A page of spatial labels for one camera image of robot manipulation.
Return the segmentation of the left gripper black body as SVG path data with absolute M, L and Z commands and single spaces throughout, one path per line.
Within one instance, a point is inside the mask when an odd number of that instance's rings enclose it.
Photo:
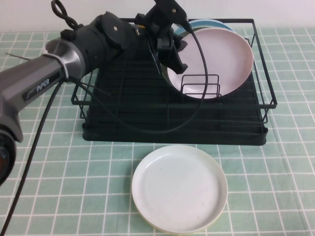
M 172 25 L 177 23 L 177 13 L 138 13 L 134 19 L 154 48 L 172 47 Z

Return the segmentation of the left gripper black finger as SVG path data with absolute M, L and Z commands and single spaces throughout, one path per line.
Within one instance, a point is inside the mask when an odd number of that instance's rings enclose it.
M 187 46 L 187 42 L 184 41 L 183 37 L 178 34 L 173 34 L 173 41 L 178 52 L 182 51 Z
M 162 65 L 170 68 L 176 74 L 183 74 L 188 68 L 188 65 L 181 61 L 176 48 L 159 50 L 158 59 Z

